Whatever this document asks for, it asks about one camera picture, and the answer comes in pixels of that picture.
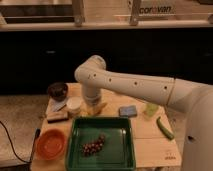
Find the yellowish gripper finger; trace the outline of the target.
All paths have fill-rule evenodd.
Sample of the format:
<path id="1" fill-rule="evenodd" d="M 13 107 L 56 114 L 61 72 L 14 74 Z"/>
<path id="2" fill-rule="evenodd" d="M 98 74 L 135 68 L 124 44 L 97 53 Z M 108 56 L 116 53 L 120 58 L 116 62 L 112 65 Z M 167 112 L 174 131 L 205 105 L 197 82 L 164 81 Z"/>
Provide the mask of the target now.
<path id="1" fill-rule="evenodd" d="M 92 108 L 92 114 L 93 115 L 98 115 L 101 112 L 101 107 L 100 106 L 94 106 Z"/>
<path id="2" fill-rule="evenodd" d="M 87 107 L 85 105 L 81 106 L 81 115 L 88 115 Z"/>

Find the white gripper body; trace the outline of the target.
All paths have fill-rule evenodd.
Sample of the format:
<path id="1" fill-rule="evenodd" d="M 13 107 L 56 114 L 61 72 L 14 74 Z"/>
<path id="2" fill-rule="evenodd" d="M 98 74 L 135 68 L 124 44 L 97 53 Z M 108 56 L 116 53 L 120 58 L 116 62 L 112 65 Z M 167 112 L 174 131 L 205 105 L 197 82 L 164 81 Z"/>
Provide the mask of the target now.
<path id="1" fill-rule="evenodd" d="M 87 105 L 94 106 L 101 101 L 101 90 L 98 88 L 83 87 L 82 96 Z"/>

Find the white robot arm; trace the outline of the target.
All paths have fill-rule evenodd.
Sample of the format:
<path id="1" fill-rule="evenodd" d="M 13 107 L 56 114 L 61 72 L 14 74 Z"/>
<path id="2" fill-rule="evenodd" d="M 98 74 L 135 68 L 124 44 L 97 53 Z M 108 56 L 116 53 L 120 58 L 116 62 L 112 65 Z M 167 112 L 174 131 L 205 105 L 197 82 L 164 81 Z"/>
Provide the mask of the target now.
<path id="1" fill-rule="evenodd" d="M 110 72 L 99 55 L 79 65 L 74 75 L 90 106 L 98 104 L 101 91 L 107 89 L 186 114 L 181 171 L 213 171 L 213 85 Z"/>

